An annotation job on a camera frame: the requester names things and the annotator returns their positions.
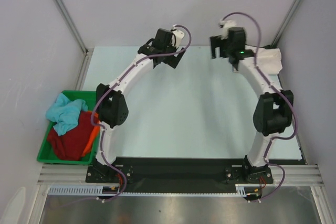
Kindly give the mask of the white and green t-shirt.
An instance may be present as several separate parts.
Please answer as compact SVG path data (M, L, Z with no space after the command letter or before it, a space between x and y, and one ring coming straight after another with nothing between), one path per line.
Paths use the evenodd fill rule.
M278 75L282 70L281 52L279 48L265 49L263 47L246 45L245 51L248 50L257 53L257 63L255 63L254 58L248 60L248 62L245 63L247 69L255 70L255 68L258 67L265 76Z

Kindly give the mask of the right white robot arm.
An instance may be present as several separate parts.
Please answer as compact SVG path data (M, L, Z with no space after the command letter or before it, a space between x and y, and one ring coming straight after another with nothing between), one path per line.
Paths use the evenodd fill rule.
M257 51L245 47L246 33L242 27L232 27L227 35L210 37L211 55L216 51L221 58L228 59L233 69L248 81L258 102L253 113L256 135L249 153L239 168L226 168L227 183L257 184L261 181L272 183L268 154L274 140L292 123L293 93L282 90L270 82L257 66Z

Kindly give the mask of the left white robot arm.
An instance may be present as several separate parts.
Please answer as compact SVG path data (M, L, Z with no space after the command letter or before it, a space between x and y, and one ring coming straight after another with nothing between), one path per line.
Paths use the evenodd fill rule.
M112 181L117 173L112 166L117 157L113 147L113 132L129 115L126 102L128 93L145 74L159 64L176 68L186 52L186 47L179 48L185 33L178 28L175 25L170 30L158 29L155 37L138 49L136 57L125 71L109 84L101 83L96 88L96 105L93 111L98 114L99 122L95 125L100 128L100 138L92 166L105 182Z

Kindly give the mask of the orange t-shirt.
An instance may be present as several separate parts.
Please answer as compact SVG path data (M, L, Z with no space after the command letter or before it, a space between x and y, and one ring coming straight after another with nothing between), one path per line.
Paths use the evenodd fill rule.
M92 130L92 132L91 132L91 134L90 134L88 143L87 143L85 149L83 150L83 152L82 152L82 154L81 154L81 157L84 157L84 156L86 156L88 153L91 152L92 147L93 147L93 144L94 144L95 139L96 139L96 137L97 137L97 135L98 135L99 132L100 132L100 127L99 127L99 126L94 126L94 127L93 127L93 130Z

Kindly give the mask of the light blue t-shirt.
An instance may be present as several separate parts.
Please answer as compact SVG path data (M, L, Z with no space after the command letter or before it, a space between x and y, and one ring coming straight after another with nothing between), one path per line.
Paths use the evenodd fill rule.
M58 136L65 135L79 124L79 115L82 111L88 111L86 102L82 99L71 101L63 93L60 93L56 101L46 112L46 118L54 123L54 130Z

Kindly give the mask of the dark red t-shirt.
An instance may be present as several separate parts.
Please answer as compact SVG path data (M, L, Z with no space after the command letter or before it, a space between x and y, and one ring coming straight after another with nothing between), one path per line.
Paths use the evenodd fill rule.
M81 112L78 126L63 136L58 136L54 128L50 130L47 142L51 145L58 159L79 161L82 158L81 154L88 143L94 127L91 124L91 115L91 111Z

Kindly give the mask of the green plastic bin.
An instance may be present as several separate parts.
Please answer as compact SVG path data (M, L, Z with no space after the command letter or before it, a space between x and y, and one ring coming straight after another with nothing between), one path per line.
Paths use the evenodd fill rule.
M84 100L88 106L88 111L92 112L93 108L96 105L96 92L94 91L65 90L62 93L65 96L67 96L71 101L74 101L76 99ZM37 155L38 162L48 163L48 164L76 164L76 165L91 164L92 160L95 158L96 153L97 153L97 146L99 143L100 133L98 133L90 153L82 157L79 161L66 161L66 160L58 159L56 155L54 154L51 145L47 142L47 136L52 128L54 128L54 123L49 121L49 126L47 128L43 143Z

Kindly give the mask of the right aluminium corner post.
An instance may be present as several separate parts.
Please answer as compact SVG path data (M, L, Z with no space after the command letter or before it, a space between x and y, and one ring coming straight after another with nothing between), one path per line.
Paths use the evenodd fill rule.
M289 24L294 18L302 2L303 0L293 0L282 23L280 24L279 29L276 32L274 39L272 40L270 44L271 48L276 48L279 45L282 36L284 35L286 29L289 27Z

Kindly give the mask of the aluminium corner post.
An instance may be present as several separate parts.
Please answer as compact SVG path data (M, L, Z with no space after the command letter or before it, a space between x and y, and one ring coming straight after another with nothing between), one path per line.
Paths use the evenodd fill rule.
M83 42L83 39L75 25L75 22L73 21L68 8L65 6L63 0L53 0L54 4L56 5L56 8L59 10L66 26L68 27L71 35L73 36L76 44L80 48L81 52L86 55L88 52L87 47L85 46L85 43Z
M284 35L286 29L289 27L289 24L294 18L302 2L303 0L293 0L282 23L280 24L279 29L276 32L274 39L272 40L270 44L271 48L276 48L279 45L282 36Z

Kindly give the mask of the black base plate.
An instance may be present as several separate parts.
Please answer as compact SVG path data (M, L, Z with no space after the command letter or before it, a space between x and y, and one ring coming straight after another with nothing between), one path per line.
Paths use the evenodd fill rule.
M112 167L94 160L86 183L126 183L127 193L232 193L236 184L274 183L270 168L253 172L245 160L234 158L118 157Z

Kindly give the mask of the left aluminium corner post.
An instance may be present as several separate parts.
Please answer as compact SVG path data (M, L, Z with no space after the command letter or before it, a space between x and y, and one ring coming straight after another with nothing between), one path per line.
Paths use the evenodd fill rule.
M80 48L81 52L86 55L88 52L87 47L85 46L85 43L83 42L83 39L75 25L75 22L73 21L68 8L65 6L63 0L53 0L54 4L56 5L56 8L59 10L66 26L68 27L71 35L73 36L76 44Z

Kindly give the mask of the aluminium frame rail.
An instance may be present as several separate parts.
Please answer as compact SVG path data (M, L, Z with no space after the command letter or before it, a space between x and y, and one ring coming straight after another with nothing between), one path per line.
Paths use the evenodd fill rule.
M324 186L317 165L284 165L284 186ZM38 185L83 185L88 166L54 165L42 166Z

